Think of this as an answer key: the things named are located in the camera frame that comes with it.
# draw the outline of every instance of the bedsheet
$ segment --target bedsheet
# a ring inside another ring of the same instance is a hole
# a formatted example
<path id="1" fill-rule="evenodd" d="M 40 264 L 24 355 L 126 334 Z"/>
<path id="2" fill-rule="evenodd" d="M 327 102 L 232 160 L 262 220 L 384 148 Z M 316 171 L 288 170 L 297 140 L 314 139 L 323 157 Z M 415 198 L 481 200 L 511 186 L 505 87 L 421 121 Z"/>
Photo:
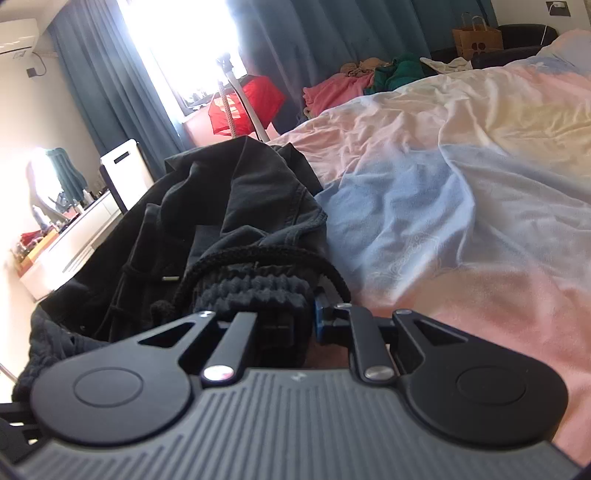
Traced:
<path id="1" fill-rule="evenodd" d="M 505 67 L 329 109 L 292 142 L 325 189 L 355 302 L 411 308 L 538 358 L 569 406 L 554 441 L 591 460 L 591 33 Z"/>

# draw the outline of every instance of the dresser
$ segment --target dresser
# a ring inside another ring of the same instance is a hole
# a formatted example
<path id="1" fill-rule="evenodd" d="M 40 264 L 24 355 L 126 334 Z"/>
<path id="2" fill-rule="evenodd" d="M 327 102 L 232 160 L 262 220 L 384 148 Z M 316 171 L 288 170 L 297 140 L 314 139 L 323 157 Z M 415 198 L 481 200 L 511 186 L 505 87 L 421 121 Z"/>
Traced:
<path id="1" fill-rule="evenodd" d="M 90 205 L 35 260 L 21 282 L 36 301 L 72 278 L 123 217 L 110 192 Z"/>

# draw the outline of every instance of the air conditioner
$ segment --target air conditioner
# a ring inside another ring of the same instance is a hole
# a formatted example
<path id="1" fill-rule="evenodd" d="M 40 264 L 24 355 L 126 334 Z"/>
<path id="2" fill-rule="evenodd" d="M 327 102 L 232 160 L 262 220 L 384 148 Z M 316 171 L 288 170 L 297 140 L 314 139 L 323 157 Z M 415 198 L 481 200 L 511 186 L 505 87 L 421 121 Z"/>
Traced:
<path id="1" fill-rule="evenodd" d="M 13 20 L 0 23 L 0 63 L 30 55 L 39 39 L 37 20 Z"/>

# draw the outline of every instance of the silver bolt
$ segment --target silver bolt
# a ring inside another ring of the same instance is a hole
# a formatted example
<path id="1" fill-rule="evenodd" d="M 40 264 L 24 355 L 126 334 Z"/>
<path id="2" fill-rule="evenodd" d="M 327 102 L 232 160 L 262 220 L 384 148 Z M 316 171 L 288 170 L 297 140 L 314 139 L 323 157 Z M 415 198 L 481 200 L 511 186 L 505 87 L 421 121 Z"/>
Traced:
<path id="1" fill-rule="evenodd" d="M 392 368 L 385 365 L 374 365 L 365 371 L 365 378 L 370 380 L 390 380 L 395 375 Z"/>
<path id="2" fill-rule="evenodd" d="M 227 365 L 212 365 L 203 370 L 203 376 L 210 382 L 223 382 L 234 376 L 234 369 Z"/>

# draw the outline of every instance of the wall outlet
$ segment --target wall outlet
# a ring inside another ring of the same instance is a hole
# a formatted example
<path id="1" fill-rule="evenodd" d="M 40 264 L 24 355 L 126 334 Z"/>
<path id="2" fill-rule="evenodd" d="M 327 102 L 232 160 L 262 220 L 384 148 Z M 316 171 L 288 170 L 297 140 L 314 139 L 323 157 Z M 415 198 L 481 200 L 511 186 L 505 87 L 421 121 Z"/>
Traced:
<path id="1" fill-rule="evenodd" d="M 546 2 L 548 13 L 553 17 L 570 17 L 569 5 L 567 2 Z"/>

